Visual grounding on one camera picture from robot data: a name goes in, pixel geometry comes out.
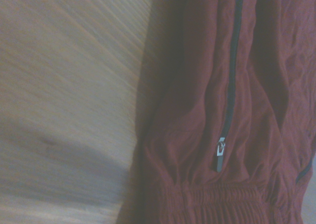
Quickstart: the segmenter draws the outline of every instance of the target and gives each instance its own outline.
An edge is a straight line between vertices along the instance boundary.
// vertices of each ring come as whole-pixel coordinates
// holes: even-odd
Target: red fabric
[[[223,169],[235,0],[188,0],[185,58],[144,143],[147,224],[297,224],[316,149],[316,1],[243,0]]]

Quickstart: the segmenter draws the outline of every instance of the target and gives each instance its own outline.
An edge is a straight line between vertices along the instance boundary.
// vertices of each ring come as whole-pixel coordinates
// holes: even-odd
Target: maroon pants
[[[144,142],[147,224],[297,224],[316,148],[315,0],[188,0]]]

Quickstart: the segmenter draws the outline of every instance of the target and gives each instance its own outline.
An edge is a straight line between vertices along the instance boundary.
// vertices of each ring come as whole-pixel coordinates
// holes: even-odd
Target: elastic cuff
[[[257,188],[249,184],[150,188],[147,224],[268,223]]]

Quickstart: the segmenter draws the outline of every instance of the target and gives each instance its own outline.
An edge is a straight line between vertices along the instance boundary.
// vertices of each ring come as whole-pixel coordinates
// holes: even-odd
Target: wood grain
[[[184,5],[0,0],[0,223],[141,223],[140,144]]]

